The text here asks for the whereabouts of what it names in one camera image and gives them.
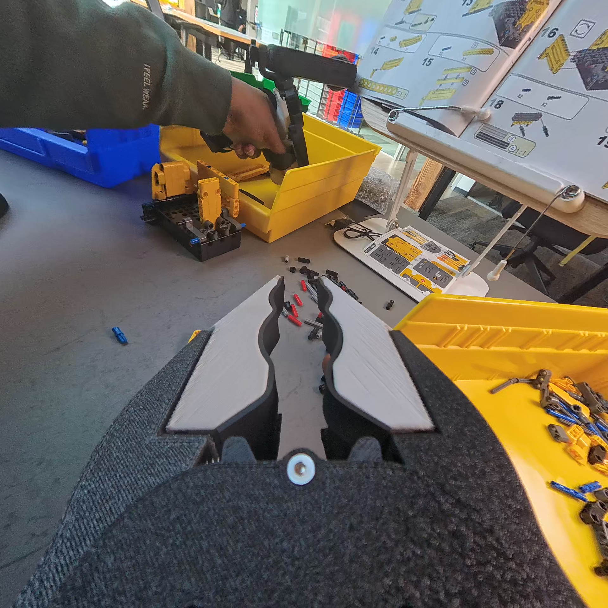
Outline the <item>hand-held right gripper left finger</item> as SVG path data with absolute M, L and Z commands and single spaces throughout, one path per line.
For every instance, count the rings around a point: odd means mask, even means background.
M 276 460 L 282 416 L 270 355 L 278 344 L 285 278 L 274 277 L 217 321 L 172 405 L 165 432 L 206 435 L 223 453 L 232 437 L 256 460 Z

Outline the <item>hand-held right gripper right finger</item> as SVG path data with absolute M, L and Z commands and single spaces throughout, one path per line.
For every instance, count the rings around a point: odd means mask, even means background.
M 391 327 L 328 277 L 317 282 L 323 341 L 332 375 L 323 391 L 321 431 L 328 460 L 353 449 L 402 461 L 395 439 L 435 430 L 434 422 L 391 335 Z

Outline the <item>lego gear parts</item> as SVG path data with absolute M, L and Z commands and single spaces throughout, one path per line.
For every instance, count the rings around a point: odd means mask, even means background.
M 229 171 L 226 175 L 233 181 L 242 184 L 269 173 L 269 166 L 263 163 L 249 165 L 244 168 Z

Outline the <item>yellow storage bin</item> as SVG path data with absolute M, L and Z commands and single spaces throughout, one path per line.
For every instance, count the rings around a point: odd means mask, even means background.
M 607 607 L 607 580 L 593 567 L 601 556 L 582 503 L 549 487 L 607 477 L 577 465 L 547 432 L 551 417 L 539 392 L 511 377 L 550 369 L 588 383 L 607 399 L 607 309 L 576 305 L 430 295 L 395 330 L 413 342 L 471 400 L 505 448 L 536 519 L 568 580 L 586 607 Z
M 281 186 L 268 174 L 239 184 L 266 205 L 239 192 L 240 223 L 271 243 L 354 200 L 380 146 L 358 135 L 304 114 L 303 133 L 310 164 L 288 171 Z M 187 161 L 196 169 L 203 159 L 224 173 L 263 163 L 263 157 L 241 160 L 234 152 L 214 154 L 198 130 L 184 126 L 162 126 L 159 150 L 167 161 Z

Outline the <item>black perforated base block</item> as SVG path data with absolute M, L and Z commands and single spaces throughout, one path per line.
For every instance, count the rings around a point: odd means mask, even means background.
M 240 248 L 241 234 L 246 227 L 230 217 L 224 207 L 215 224 L 203 220 L 196 194 L 146 202 L 142 204 L 141 219 L 162 228 L 199 262 Z

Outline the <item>blue storage bin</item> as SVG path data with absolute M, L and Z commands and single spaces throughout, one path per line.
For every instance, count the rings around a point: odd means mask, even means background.
M 50 131 L 1 128 L 1 149 L 63 171 L 97 186 L 112 188 L 148 174 L 161 161 L 161 129 Z

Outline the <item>heap of mixed lego parts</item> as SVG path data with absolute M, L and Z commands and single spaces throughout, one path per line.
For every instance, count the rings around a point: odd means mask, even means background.
M 539 406 L 551 417 L 547 432 L 577 465 L 607 477 L 607 399 L 588 383 L 554 376 L 540 369 L 535 376 L 511 377 L 489 390 L 491 395 L 514 385 L 539 392 Z M 549 487 L 582 503 L 579 518 L 595 538 L 601 560 L 594 574 L 607 579 L 607 483 L 591 480 L 572 488 L 557 481 Z

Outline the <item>person's left forearm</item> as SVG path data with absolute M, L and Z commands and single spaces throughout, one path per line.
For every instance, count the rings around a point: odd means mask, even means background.
M 132 3 L 1 1 L 1 127 L 220 133 L 229 71 Z

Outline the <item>pile of lego pins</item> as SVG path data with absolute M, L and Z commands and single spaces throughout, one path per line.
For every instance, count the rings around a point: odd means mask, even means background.
M 278 255 L 285 279 L 283 308 L 278 320 L 280 340 L 272 355 L 277 372 L 279 395 L 283 401 L 301 398 L 316 403 L 325 388 L 323 360 L 327 354 L 323 341 L 324 316 L 319 311 L 315 285 L 318 278 L 310 266 L 298 262 L 291 250 Z

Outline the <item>lego instruction booklet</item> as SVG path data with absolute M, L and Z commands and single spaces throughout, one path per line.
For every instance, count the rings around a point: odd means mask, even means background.
M 386 271 L 389 282 L 416 301 L 446 292 L 469 264 L 411 226 L 384 233 L 362 253 L 372 268 Z

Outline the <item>person's left hand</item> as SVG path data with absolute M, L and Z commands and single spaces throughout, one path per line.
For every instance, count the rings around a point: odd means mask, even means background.
M 255 158 L 262 150 L 286 152 L 269 97 L 261 90 L 232 78 L 232 98 L 222 130 L 240 159 Z

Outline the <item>rack of red blue bins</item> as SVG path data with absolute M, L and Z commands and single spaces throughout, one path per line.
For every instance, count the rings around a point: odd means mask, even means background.
M 359 63 L 359 55 L 332 45 L 322 45 L 321 56 L 338 58 L 354 65 Z M 363 121 L 361 98 L 347 89 L 333 89 L 323 84 L 317 115 L 337 126 L 358 131 Z

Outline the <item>green storage bin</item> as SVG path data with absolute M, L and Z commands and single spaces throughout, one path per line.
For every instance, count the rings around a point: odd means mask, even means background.
M 241 80 L 241 81 L 247 83 L 248 85 L 253 86 L 257 89 L 264 89 L 269 92 L 272 92 L 276 88 L 276 84 L 272 80 L 265 79 L 265 78 L 263 78 L 262 80 L 257 80 L 253 74 L 246 73 L 246 72 L 236 72 L 236 71 L 230 71 L 230 72 L 231 72 L 231 75 L 233 77 L 235 77 L 236 79 Z M 299 100 L 300 100 L 300 104 L 301 104 L 302 113 L 307 113 L 308 109 L 309 109 L 309 105 L 310 105 L 310 100 L 301 95 L 299 95 Z

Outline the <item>bubble wrap sheet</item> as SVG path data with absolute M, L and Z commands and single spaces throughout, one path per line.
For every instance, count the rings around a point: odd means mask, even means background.
M 383 215 L 391 207 L 398 191 L 399 179 L 385 171 L 371 167 L 355 195 L 355 199 Z

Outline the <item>open instruction manual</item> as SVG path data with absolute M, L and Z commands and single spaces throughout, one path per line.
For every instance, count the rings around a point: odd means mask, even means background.
M 393 1 L 355 89 L 607 202 L 607 1 Z

